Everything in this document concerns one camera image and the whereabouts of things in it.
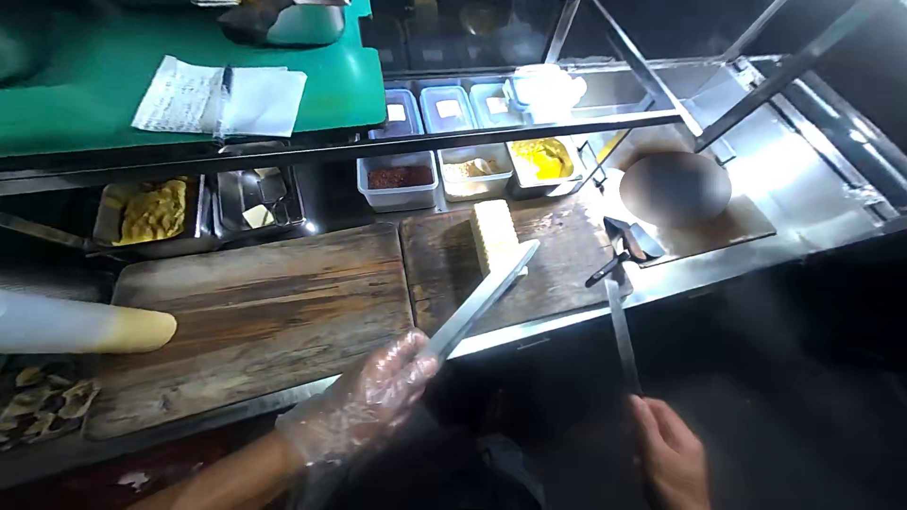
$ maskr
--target paper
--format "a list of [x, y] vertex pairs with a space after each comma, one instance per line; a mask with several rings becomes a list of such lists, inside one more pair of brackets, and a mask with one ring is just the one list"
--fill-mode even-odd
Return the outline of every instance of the paper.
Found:
[[306, 74], [286, 67], [231, 68], [223, 103], [222, 67], [181, 62], [167, 55], [132, 118], [132, 127], [155, 132], [290, 136], [306, 86]]
[[447, 117], [458, 117], [462, 110], [460, 110], [460, 102], [455, 99], [445, 99], [434, 104], [434, 107], [438, 109], [438, 115], [441, 115], [442, 119]]
[[507, 100], [503, 97], [489, 97], [485, 99], [485, 104], [488, 105], [488, 111], [492, 115], [496, 113], [507, 113]]
[[167, 55], [132, 118], [145, 131], [204, 132], [201, 117], [223, 69], [180, 62]]
[[406, 109], [402, 104], [387, 105], [387, 120], [391, 123], [406, 120]]
[[299, 71], [238, 67], [224, 106], [224, 134], [290, 136], [307, 76]]

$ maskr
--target metal rod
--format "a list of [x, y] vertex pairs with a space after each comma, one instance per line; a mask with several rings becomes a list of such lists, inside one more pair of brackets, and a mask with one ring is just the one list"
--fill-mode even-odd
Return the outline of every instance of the metal rod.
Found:
[[721, 58], [726, 62], [731, 62], [735, 60], [743, 52], [750, 43], [752, 43], [759, 34], [762, 34], [762, 31], [766, 29], [768, 22], [772, 21], [772, 18], [778, 14], [778, 11], [781, 10], [781, 7], [787, 3], [787, 0], [775, 0], [771, 5], [753, 22], [749, 28], [740, 35], [740, 38], [734, 41], [731, 44], [731, 47], [727, 48], [727, 51]]
[[898, 0], [861, 0], [847, 10], [824, 32], [819, 34], [798, 54], [785, 58], [778, 71], [762, 82], [756, 89], [741, 99], [731, 109], [708, 126], [696, 137], [696, 152], [702, 152], [731, 128], [738, 125], [750, 113], [803, 74], [816, 60], [855, 28], [862, 25], [880, 8]]
[[546, 64], [554, 64], [561, 57], [561, 48], [570, 33], [570, 27], [573, 25], [573, 17], [580, 8], [580, 0], [565, 0], [564, 7], [561, 9], [561, 17], [558, 18], [558, 24], [554, 27], [554, 35], [551, 37], [551, 43], [548, 44], [548, 53], [545, 55]]
[[86, 238], [75, 236], [69, 232], [55, 229], [54, 227], [48, 227], [41, 223], [25, 220], [18, 216], [13, 216], [12, 214], [6, 214], [5, 212], [0, 212], [0, 228], [13, 230], [27, 236], [47, 240], [56, 244], [62, 244], [63, 246], [75, 248], [76, 250], [88, 251], [93, 247], [92, 243]]
[[643, 88], [646, 89], [646, 92], [651, 95], [652, 99], [655, 100], [655, 104], [658, 108], [663, 110], [677, 110], [680, 117], [683, 119], [684, 124], [686, 124], [688, 129], [693, 133], [693, 136], [702, 134], [702, 127], [699, 126], [699, 123], [696, 122], [693, 115], [691, 115], [687, 111], [687, 108], [680, 103], [677, 96], [668, 89], [668, 86], [665, 85], [661, 78], [652, 71], [652, 68], [646, 63], [646, 59], [639, 52], [639, 49], [633, 44], [633, 41], [630, 40], [627, 33], [620, 28], [618, 22], [611, 17], [608, 10], [605, 9], [599, 0], [592, 0], [592, 2], [595, 3], [595, 6], [599, 8], [601, 14], [605, 16], [605, 19], [608, 21], [604, 25], [605, 36], [608, 37], [611, 45], [614, 46], [614, 50], [618, 53], [618, 56], [629, 65], [630, 70], [636, 75], [636, 79], [639, 80], [639, 84], [641, 84]]
[[100, 169], [97, 167], [73, 166], [67, 168], [64, 166], [47, 170], [9, 170], [0, 172], [0, 196], [33, 191], [67, 190], [108, 184], [114, 181], [166, 179], [174, 175], [199, 175], [202, 173], [246, 170], [249, 168], [281, 167], [301, 162], [354, 160], [371, 156], [435, 151], [486, 143], [615, 131], [625, 128], [679, 123], [681, 120], [680, 113], [675, 110], [616, 113], [568, 124], [541, 124], [465, 132], [444, 132], [400, 138], [363, 140], [347, 145], [316, 148], [291, 146], [281, 149], [268, 149], [268, 152], [265, 153], [205, 153], [183, 161], [158, 161], [110, 166]]

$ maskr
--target knife handle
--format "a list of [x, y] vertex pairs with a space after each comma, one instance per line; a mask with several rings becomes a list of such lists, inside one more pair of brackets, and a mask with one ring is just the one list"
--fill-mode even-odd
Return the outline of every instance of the knife handle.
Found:
[[605, 264], [604, 266], [601, 266], [600, 270], [597, 270], [594, 273], [592, 273], [592, 276], [590, 276], [589, 279], [586, 280], [586, 289], [588, 289], [589, 287], [600, 282], [601, 279], [608, 276], [608, 273], [612, 272], [614, 270], [614, 268], [618, 267], [618, 264], [620, 264], [621, 262], [626, 262], [628, 258], [629, 258], [629, 253], [624, 251], [617, 257], [614, 257], [613, 259], [609, 260], [607, 264]]

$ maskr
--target spice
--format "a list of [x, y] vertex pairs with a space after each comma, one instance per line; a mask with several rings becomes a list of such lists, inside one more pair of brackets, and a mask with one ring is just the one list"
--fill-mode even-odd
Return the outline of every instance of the spice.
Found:
[[476, 158], [462, 163], [446, 163], [444, 165], [445, 179], [466, 179], [468, 177], [483, 177], [501, 173], [498, 162]]
[[368, 173], [369, 190], [427, 186], [433, 182], [434, 173], [431, 168], [425, 165], [392, 166], [372, 170]]

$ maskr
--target container lid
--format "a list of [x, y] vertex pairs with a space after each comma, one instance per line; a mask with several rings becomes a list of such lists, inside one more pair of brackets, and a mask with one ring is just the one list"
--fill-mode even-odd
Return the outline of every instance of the container lid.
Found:
[[469, 90], [479, 127], [522, 125], [522, 114], [504, 97], [503, 83], [477, 83]]
[[460, 86], [428, 87], [419, 94], [428, 132], [465, 131], [478, 128], [473, 107]]
[[387, 123], [384, 129], [369, 131], [369, 138], [374, 140], [425, 133], [413, 93], [406, 89], [391, 89], [385, 91], [385, 101], [387, 103]]

